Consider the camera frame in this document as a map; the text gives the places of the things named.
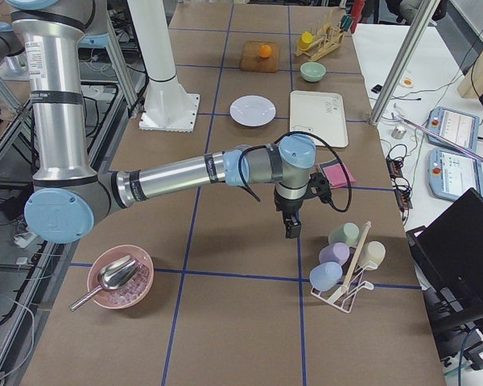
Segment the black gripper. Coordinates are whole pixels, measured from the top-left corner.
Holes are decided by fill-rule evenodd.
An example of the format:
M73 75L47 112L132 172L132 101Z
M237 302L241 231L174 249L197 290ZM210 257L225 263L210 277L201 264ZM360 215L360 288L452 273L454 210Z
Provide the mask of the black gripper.
M291 188L278 183L274 190L276 211L280 211L285 225L285 237L297 239L301 233L299 210L305 200L318 198L321 203L331 203L331 187L328 179L320 172L310 174L302 187Z

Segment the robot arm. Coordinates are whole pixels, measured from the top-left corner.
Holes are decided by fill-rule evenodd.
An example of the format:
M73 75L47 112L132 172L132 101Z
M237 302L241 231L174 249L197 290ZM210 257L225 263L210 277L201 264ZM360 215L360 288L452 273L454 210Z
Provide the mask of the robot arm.
M314 137L304 132L149 170L97 173L89 164L85 138L78 45L85 36L106 33L106 3L13 1L10 16L25 43L39 145L39 169L24 217L43 239L71 243L117 210L214 183L244 190L254 183L273 184L275 206L289 238L300 234L298 212L305 200L332 202L327 179L312 169Z

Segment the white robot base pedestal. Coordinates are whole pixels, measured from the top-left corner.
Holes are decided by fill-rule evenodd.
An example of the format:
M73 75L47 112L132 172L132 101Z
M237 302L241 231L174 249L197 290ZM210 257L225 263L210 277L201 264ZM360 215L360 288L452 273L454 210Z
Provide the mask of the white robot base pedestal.
M200 96L178 81L163 2L133 0L128 7L149 80L139 128L192 132Z

